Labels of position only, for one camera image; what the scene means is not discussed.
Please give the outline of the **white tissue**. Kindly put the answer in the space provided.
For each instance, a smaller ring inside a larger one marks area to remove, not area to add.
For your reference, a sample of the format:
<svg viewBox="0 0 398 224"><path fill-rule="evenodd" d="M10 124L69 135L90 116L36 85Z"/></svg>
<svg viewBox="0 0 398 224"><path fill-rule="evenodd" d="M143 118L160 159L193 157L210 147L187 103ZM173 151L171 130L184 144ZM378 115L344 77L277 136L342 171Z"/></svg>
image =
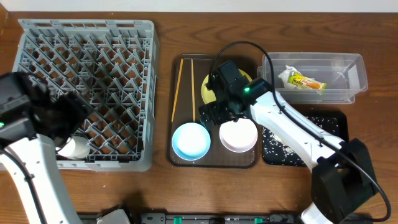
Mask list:
<svg viewBox="0 0 398 224"><path fill-rule="evenodd" d="M290 77L290 74L292 72L293 73L297 72L297 69L294 68L294 67L286 65L285 66L285 70L278 75L278 77L282 80L284 88L286 88L286 89L295 89L295 88L297 88L297 85L289 83L289 77Z"/></svg>

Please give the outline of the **yellow round plate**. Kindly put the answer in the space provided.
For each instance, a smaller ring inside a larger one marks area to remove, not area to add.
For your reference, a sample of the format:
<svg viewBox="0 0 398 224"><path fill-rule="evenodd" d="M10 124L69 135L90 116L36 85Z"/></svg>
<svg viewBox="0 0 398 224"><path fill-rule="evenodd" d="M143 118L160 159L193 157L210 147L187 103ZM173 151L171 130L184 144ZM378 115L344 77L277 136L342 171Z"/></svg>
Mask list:
<svg viewBox="0 0 398 224"><path fill-rule="evenodd" d="M250 82L252 81L252 78L243 70L239 69L239 72L241 73L242 76L246 77ZM211 102L216 101L216 96L212 90L207 89L206 84L208 83L209 75L205 77L201 84L201 97L204 102L204 104L208 104Z"/></svg>

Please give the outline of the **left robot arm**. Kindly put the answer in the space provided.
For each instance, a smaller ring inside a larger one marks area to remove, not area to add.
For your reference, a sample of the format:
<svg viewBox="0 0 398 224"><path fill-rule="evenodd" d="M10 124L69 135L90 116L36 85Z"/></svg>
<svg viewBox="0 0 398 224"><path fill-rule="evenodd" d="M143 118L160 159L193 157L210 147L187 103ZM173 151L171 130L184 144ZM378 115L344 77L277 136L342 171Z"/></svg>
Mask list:
<svg viewBox="0 0 398 224"><path fill-rule="evenodd" d="M1 163L11 175L30 223L81 223L60 175L56 155L84 159L88 141L74 136L90 111L67 93L52 100L30 74L1 75Z"/></svg>

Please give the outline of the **green snack wrapper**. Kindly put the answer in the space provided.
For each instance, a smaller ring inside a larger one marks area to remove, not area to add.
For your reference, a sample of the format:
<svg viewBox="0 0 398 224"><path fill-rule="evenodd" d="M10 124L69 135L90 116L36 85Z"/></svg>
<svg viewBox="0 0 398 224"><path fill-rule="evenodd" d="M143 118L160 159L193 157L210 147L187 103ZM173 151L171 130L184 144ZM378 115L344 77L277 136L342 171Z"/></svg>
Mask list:
<svg viewBox="0 0 398 224"><path fill-rule="evenodd" d="M287 82L299 89L320 90L322 92L326 88L326 83L318 82L299 72L290 72Z"/></svg>

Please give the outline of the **wooden chopstick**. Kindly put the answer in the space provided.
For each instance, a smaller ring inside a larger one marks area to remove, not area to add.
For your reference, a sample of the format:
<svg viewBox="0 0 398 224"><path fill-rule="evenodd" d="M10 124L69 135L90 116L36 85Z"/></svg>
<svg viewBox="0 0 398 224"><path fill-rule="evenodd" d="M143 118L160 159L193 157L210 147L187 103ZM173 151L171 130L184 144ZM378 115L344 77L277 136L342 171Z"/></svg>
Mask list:
<svg viewBox="0 0 398 224"><path fill-rule="evenodd" d="M178 93L179 93L179 88L180 88L180 80L181 80L181 76L182 76L182 70L183 70L183 61L184 61L184 59L183 59L183 58L181 58L181 60L180 60L180 67L179 67L179 70L178 70L177 86L176 86L176 89L175 89L175 97L174 97L174 104L173 104L173 110L172 110L172 119L171 119L171 122L173 122L173 121L174 121L174 117L175 117L175 110L176 110L176 107L177 107Z"/></svg>
<svg viewBox="0 0 398 224"><path fill-rule="evenodd" d="M192 86L192 120L196 122L196 106L195 106L195 74L194 74L194 63L191 59L191 86Z"/></svg>

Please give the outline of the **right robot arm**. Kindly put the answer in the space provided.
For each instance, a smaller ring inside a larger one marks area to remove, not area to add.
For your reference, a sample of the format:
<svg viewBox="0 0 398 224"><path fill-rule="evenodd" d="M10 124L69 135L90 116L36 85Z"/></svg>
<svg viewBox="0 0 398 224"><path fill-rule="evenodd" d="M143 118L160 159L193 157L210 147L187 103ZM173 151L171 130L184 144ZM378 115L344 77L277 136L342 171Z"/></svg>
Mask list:
<svg viewBox="0 0 398 224"><path fill-rule="evenodd" d="M206 128L251 119L280 137L310 169L313 202L301 214L303 223L342 223L376 194L369 151L359 139L346 142L322 130L261 78L208 80L205 86L216 96L199 108Z"/></svg>

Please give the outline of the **white cup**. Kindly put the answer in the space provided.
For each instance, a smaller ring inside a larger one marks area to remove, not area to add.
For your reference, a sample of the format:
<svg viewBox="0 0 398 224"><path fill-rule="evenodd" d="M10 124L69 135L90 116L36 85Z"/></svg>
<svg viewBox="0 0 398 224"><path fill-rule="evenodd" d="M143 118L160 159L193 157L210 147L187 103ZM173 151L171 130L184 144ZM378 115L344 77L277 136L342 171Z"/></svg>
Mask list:
<svg viewBox="0 0 398 224"><path fill-rule="evenodd" d="M72 136L63 147L57 148L57 153L73 160L84 159L90 153L88 141L84 137Z"/></svg>

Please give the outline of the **pink white bowl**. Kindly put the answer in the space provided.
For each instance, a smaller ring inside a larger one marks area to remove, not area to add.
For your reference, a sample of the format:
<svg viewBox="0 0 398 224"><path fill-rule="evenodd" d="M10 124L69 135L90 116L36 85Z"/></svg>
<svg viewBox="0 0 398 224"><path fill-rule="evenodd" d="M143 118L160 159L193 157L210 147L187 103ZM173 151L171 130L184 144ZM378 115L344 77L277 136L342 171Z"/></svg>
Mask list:
<svg viewBox="0 0 398 224"><path fill-rule="evenodd" d="M237 122L228 121L220 126L219 137L228 150L237 153L247 152L257 143L257 127L246 118L240 118Z"/></svg>

